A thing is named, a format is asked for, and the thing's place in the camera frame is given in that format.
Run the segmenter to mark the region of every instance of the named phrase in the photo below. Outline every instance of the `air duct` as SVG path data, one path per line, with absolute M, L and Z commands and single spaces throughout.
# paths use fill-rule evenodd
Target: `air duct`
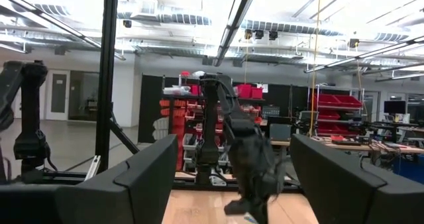
M 176 23 L 184 25 L 212 25 L 209 17 L 195 12 L 186 11 L 175 7 L 157 6 L 156 1 L 144 0 L 143 3 L 121 1 L 118 7 L 118 19 L 130 19 L 141 23 Z M 71 17 L 71 10 L 61 5 L 45 5 L 36 3 L 35 7 L 41 11 L 59 17 Z M 18 12 L 23 12 L 23 8 L 14 6 Z M 293 32 L 299 34 L 315 34 L 317 27 L 314 20 L 299 20 L 294 18 L 284 18 L 282 21 L 256 21 L 245 19 L 240 25 L 243 29 Z M 335 28 L 327 22 L 321 22 L 318 34 L 323 36 L 348 36 L 361 40 L 374 40 L 382 42 L 399 42 L 411 36 L 408 28 L 384 27 L 370 28 L 354 31 L 352 34 Z

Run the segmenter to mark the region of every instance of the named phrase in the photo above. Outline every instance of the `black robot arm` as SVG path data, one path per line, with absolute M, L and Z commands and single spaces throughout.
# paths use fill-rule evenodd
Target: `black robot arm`
M 240 108 L 231 85 L 231 78 L 223 74 L 205 74 L 200 77 L 206 97 L 203 120 L 203 144 L 196 152 L 196 182 L 205 184 L 211 168 L 218 165 L 219 152 L 215 144 L 218 101 L 224 116 L 223 132 L 229 145 L 228 157 L 237 179 L 241 199 L 225 207 L 227 215 L 249 212 L 255 220 L 267 223 L 267 201 L 281 192 L 284 176 L 279 180 L 279 165 L 275 162 L 271 144 L 260 127 Z
M 40 86 L 46 76 L 47 67 L 42 61 L 8 61 L 0 73 L 0 131 L 13 123 L 12 103 L 21 88 L 22 132 L 13 150 L 15 158 L 22 160 L 23 174 L 42 166 L 50 152 L 40 130 Z

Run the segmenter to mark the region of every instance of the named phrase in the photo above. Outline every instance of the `ceiling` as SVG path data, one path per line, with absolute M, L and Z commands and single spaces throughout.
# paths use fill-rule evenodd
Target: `ceiling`
M 101 41 L 103 0 L 23 1 L 93 42 L 84 42 L 17 4 L 0 0 L 0 47 L 17 52 L 23 45 L 26 52 L 38 46 L 98 49 L 93 43 Z M 116 49 L 213 58 L 233 1 L 119 0 Z M 319 0 L 253 0 L 225 57 L 305 68 L 424 35 L 424 0 L 320 0 L 318 4 Z M 131 28 L 124 26 L 124 20 L 132 22 Z M 315 36 L 317 25 L 319 35 Z M 262 39 L 245 40 L 245 29 L 265 33 Z M 269 30 L 278 31 L 276 40 L 268 40 Z M 352 38 L 360 40 L 357 48 L 347 46 Z M 424 44 L 414 44 L 359 64 L 361 69 L 400 67 L 424 62 L 423 54 Z M 337 70 L 355 72 L 359 64 L 344 64 Z M 424 67 L 418 66 L 408 72 L 422 70 Z

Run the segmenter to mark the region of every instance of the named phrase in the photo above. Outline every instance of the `black vertical pole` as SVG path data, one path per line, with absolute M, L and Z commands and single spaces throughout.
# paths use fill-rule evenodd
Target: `black vertical pole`
M 100 155 L 98 173 L 109 166 L 110 118 L 112 109 L 113 62 L 118 0 L 104 0 L 103 30 L 100 51 L 99 97 L 97 100 L 97 126 L 95 154 Z

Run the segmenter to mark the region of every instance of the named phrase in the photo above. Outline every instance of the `blue object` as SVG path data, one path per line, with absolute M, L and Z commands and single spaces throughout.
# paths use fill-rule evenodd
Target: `blue object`
M 406 158 L 395 158 L 392 161 L 393 173 L 410 180 L 424 184 L 424 155 L 419 154 L 418 160 L 412 161 Z

